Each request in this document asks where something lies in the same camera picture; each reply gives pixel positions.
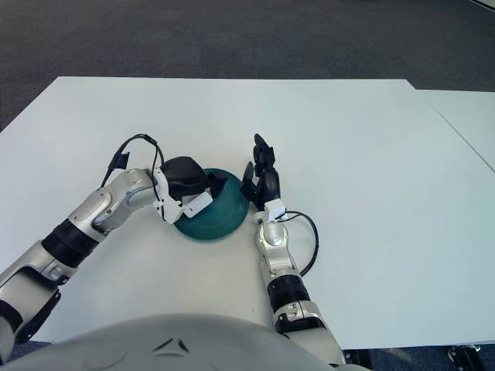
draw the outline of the white table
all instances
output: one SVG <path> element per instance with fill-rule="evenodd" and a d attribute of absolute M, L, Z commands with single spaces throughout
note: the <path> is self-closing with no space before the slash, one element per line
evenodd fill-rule
<path fill-rule="evenodd" d="M 0 269 L 82 202 L 137 132 L 167 158 L 238 176 L 255 132 L 275 146 L 282 198 L 319 227 L 305 283 L 342 347 L 495 339 L 495 175 L 405 80 L 59 78 L 0 134 Z M 149 146 L 130 149 L 130 167 L 149 166 Z M 301 267 L 312 232 L 288 228 Z M 173 312 L 271 326 L 254 232 L 247 218 L 198 243 L 140 210 L 62 288 L 34 339 Z"/>
<path fill-rule="evenodd" d="M 482 160 L 495 169 L 495 93 L 419 91 Z"/>

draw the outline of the robotic hand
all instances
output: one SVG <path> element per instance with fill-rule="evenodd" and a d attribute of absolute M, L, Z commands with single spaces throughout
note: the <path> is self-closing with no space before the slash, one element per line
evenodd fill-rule
<path fill-rule="evenodd" d="M 155 146 L 152 170 L 125 170 L 105 185 L 114 169 L 127 167 L 129 153 L 122 152 L 134 139 Z M 160 166 L 156 165 L 158 154 Z M 168 223 L 183 213 L 193 217 L 213 202 L 225 181 L 216 173 L 206 175 L 190 157 L 164 162 L 157 142 L 146 134 L 128 139 L 112 158 L 101 187 L 0 274 L 0 365 L 14 343 L 29 340 L 50 315 L 60 300 L 58 287 L 67 283 L 79 264 L 134 211 L 153 205 Z"/>
<path fill-rule="evenodd" d="M 256 205 L 254 222 L 259 224 L 254 241 L 261 255 L 261 273 L 273 309 L 277 332 L 319 357 L 326 364 L 343 365 L 342 349 L 336 342 L 317 307 L 309 298 L 301 276 L 312 266 L 318 249 L 318 235 L 311 219 L 287 212 L 280 199 L 280 182 L 273 167 L 275 155 L 263 138 L 254 136 L 254 162 L 247 164 L 241 192 Z M 253 175 L 259 180 L 255 185 Z M 288 213 L 308 219 L 316 233 L 316 250 L 309 266 L 300 274 L 288 251 L 288 231 L 283 225 Z"/>

